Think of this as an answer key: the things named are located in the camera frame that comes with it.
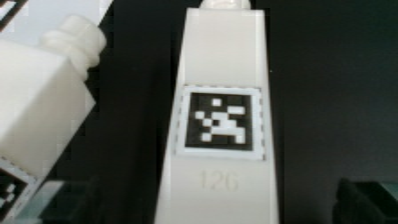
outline white plastic block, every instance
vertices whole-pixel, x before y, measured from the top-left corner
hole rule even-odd
[[[37,47],[0,39],[0,174],[18,192],[4,198],[0,220],[23,208],[94,106],[84,81],[105,37],[78,16],[55,31]],[[78,44],[85,39],[98,43],[91,51]]]
[[[245,2],[187,13],[156,224],[279,223],[265,15],[229,7]]]

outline square tag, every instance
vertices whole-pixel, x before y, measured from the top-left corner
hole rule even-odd
[[[4,220],[28,183],[0,169],[0,220]]]
[[[178,154],[263,158],[259,93],[256,88],[185,87]]]

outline black background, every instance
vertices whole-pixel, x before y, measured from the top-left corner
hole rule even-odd
[[[398,1],[258,0],[283,223],[330,224],[338,180],[398,181]],[[98,106],[52,178],[101,178],[105,223],[151,223],[187,7],[115,0]]]

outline black object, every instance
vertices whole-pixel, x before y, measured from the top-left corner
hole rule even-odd
[[[64,183],[39,218],[43,224],[100,224],[101,197],[98,181]]]
[[[354,183],[341,179],[334,224],[398,224],[398,199],[389,189],[378,182]]]

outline white plastic part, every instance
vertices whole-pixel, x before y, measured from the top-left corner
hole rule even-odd
[[[21,191],[7,204],[11,208],[0,206],[0,217],[7,213],[9,219],[44,180],[94,106],[82,71],[98,63],[101,31],[87,19],[71,16],[57,32],[62,35],[46,34],[37,47],[0,39],[0,172],[18,181]]]
[[[155,223],[277,224],[265,14],[204,6],[187,13]],[[233,139],[213,135],[220,126],[251,135],[211,144]]]
[[[41,47],[68,55],[84,81],[87,69],[100,63],[107,40],[96,24],[80,16],[69,16],[57,30],[41,37]]]
[[[43,33],[57,28],[71,14],[82,15],[96,25],[100,24],[110,3],[112,0],[27,0],[7,27],[0,31],[0,38],[30,46],[37,45]]]
[[[203,9],[251,9],[249,0],[204,0]]]

